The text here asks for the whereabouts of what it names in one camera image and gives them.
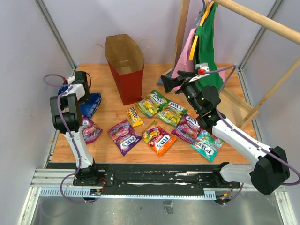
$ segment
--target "wooden table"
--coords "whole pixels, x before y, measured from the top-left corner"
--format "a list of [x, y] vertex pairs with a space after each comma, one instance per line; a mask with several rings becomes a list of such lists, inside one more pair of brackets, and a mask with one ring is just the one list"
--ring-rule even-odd
[[[157, 86], [156, 83], [161, 74], [167, 71], [171, 64], [146, 64], [143, 75], [142, 97], [145, 97], [153, 89], [158, 90], [166, 98], [185, 106], [187, 113], [194, 118], [196, 113], [186, 103], [184, 103], [174, 93], [165, 94], [163, 86]], [[100, 137], [91, 144], [88, 144], [88, 149], [93, 155], [97, 163], [170, 163], [170, 164], [208, 164], [209, 162], [198, 152], [193, 150], [188, 143], [177, 138], [174, 145], [163, 156], [158, 156], [143, 140], [140, 141], [126, 156], [120, 153], [120, 150], [107, 134], [107, 130], [115, 124], [128, 119], [126, 110], [132, 105], [123, 106], [119, 96], [117, 87], [114, 83], [113, 76], [107, 64], [81, 64], [78, 70], [86, 71], [92, 78], [91, 93], [100, 92], [102, 95], [102, 103], [92, 117], [92, 120], [97, 123], [103, 133]], [[237, 74], [233, 74], [228, 82], [227, 88], [244, 99], [241, 90], [240, 82]], [[141, 135], [141, 132], [155, 119], [147, 118], [139, 110], [138, 114], [144, 121], [144, 125], [135, 127], [136, 132]], [[157, 119], [158, 124], [167, 132], [171, 132], [174, 128]], [[244, 131], [255, 137], [252, 124], [249, 124]], [[63, 137], [59, 135], [52, 162], [75, 162], [71, 148]], [[217, 154], [213, 163], [219, 164], [222, 162], [231, 162], [236, 164], [249, 163], [237, 150], [229, 144], [224, 143], [221, 150]]]

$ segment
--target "metal floor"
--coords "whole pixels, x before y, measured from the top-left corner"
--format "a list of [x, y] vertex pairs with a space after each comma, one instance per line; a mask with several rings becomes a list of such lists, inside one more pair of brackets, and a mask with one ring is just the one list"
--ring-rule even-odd
[[73, 204], [62, 197], [43, 197], [32, 225], [282, 225], [275, 194], [242, 191], [227, 207], [207, 200], [174, 200], [173, 209], [162, 199], [102, 198]]

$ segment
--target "red paper bag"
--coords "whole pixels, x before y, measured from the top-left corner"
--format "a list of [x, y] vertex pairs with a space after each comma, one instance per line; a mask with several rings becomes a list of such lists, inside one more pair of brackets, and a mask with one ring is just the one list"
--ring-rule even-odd
[[105, 56], [123, 105], [141, 101], [144, 55], [127, 34], [108, 36]]

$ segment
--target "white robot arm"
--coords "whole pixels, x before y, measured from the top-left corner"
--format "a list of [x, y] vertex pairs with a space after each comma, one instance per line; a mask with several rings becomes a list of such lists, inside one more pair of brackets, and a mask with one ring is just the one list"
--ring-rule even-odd
[[83, 118], [79, 107], [80, 103], [89, 102], [90, 89], [85, 72], [77, 71], [75, 72], [75, 77], [72, 78], [65, 92], [50, 98], [52, 122], [54, 127], [64, 135], [71, 146], [76, 159], [76, 167], [79, 168], [76, 180], [80, 180], [83, 183], [87, 181], [85, 185], [88, 185], [99, 180], [95, 161], [84, 141], [82, 131]]
[[272, 149], [260, 143], [237, 128], [217, 110], [221, 99], [216, 87], [206, 86], [200, 91], [194, 81], [203, 76], [184, 71], [178, 71], [178, 74], [177, 78], [161, 76], [166, 93], [181, 85], [175, 93], [185, 94], [188, 102], [199, 115], [196, 119], [200, 127], [229, 143], [251, 163], [251, 165], [220, 164], [218, 169], [213, 171], [216, 175], [216, 182], [236, 181], [252, 184], [261, 193], [270, 195], [290, 177], [290, 171], [286, 165], [262, 151], [262, 149], [266, 150], [287, 162], [282, 148], [277, 146]]

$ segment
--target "green cloth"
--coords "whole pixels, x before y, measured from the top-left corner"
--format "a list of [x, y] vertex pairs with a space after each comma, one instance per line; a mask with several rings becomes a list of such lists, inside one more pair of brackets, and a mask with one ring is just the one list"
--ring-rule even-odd
[[[199, 26], [196, 30], [196, 35], [199, 36], [199, 42], [195, 50], [195, 65], [199, 63], [207, 62], [210, 71], [217, 70], [217, 66], [214, 62], [214, 17], [217, 4], [214, 3], [211, 7], [210, 14], [205, 20], [203, 26]], [[210, 74], [204, 78], [201, 78], [196, 85], [200, 90], [205, 86], [215, 86], [220, 90], [223, 85], [223, 79], [220, 77], [219, 73]]]

